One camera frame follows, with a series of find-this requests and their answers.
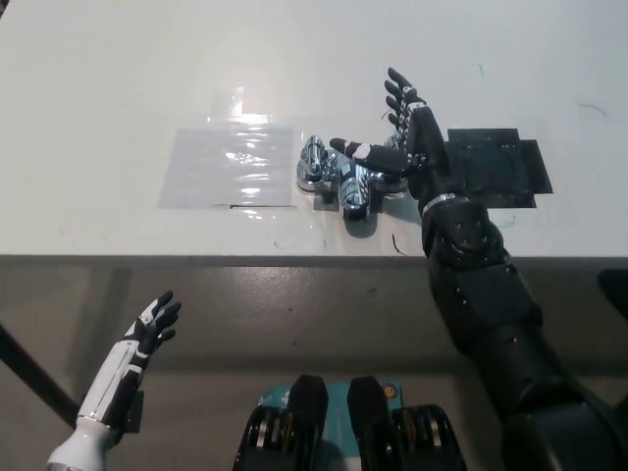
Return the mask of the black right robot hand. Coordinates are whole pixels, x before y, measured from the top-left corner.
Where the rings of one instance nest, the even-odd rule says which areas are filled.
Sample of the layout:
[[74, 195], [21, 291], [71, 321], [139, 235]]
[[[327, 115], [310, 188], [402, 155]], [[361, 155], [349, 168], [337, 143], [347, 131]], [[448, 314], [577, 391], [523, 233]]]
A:
[[393, 68], [388, 69], [384, 87], [396, 146], [335, 137], [331, 147], [371, 171], [407, 179], [422, 215], [440, 207], [468, 206], [469, 198], [452, 176], [445, 140], [427, 101]]

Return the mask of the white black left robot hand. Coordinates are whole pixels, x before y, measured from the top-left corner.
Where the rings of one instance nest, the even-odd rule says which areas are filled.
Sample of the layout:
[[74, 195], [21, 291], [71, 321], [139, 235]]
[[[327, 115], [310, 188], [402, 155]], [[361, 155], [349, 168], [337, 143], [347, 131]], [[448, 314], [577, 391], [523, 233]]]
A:
[[113, 431], [125, 428], [151, 356], [176, 331], [182, 305], [168, 290], [155, 298], [110, 349], [78, 411]]

